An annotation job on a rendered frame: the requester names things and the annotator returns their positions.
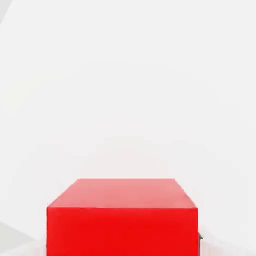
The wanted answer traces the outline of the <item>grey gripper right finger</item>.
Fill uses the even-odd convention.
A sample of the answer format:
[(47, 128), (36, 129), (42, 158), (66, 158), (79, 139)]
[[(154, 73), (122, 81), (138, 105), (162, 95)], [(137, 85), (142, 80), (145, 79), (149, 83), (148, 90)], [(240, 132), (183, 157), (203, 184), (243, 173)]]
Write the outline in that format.
[(236, 256), (236, 249), (210, 234), (201, 233), (199, 256)]

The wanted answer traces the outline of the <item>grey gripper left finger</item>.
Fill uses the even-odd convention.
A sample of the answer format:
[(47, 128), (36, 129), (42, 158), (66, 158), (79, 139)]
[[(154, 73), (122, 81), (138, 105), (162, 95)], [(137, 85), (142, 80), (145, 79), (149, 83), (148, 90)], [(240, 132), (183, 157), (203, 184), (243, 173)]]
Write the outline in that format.
[(13, 256), (47, 256), (46, 238), (21, 245), (13, 251)]

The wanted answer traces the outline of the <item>small red cube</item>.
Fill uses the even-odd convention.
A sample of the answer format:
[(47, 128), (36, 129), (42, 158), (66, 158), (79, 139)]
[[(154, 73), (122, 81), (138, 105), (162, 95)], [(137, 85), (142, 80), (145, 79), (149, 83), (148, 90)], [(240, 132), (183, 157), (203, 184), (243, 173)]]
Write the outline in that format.
[(46, 256), (199, 256), (198, 208), (174, 179), (78, 179), (47, 207)]

